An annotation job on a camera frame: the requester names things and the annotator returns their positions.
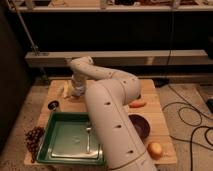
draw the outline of dark bowl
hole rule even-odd
[[[150,134],[150,125],[148,121],[144,117],[137,114],[129,115],[129,119],[134,125],[141,140],[145,140]]]

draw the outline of carrot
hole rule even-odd
[[[129,104],[129,108],[140,108],[146,106],[146,102],[135,100]]]

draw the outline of wall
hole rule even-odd
[[[30,88],[24,52],[4,15],[0,2],[0,151]]]

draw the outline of metal spoon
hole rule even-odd
[[[87,131],[87,151],[86,153],[90,153],[90,132],[92,130],[92,125],[90,122],[87,122],[86,131]]]

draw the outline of grapes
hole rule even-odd
[[[36,155],[39,149],[39,140],[44,134],[44,128],[34,127],[32,130],[28,131],[25,134],[25,141],[28,151],[31,153],[31,163],[34,163],[36,160]]]

